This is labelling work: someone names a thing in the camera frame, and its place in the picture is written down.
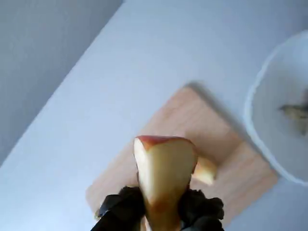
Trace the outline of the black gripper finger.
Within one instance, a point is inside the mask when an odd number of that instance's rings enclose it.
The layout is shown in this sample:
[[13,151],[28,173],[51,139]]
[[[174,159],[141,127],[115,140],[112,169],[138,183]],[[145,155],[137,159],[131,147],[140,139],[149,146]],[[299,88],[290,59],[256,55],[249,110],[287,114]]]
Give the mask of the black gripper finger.
[[220,198],[206,198],[201,190],[188,189],[179,201],[182,231],[222,231],[224,203]]
[[118,194],[106,196],[95,213],[93,231],[140,231],[145,205],[139,187],[123,187]]

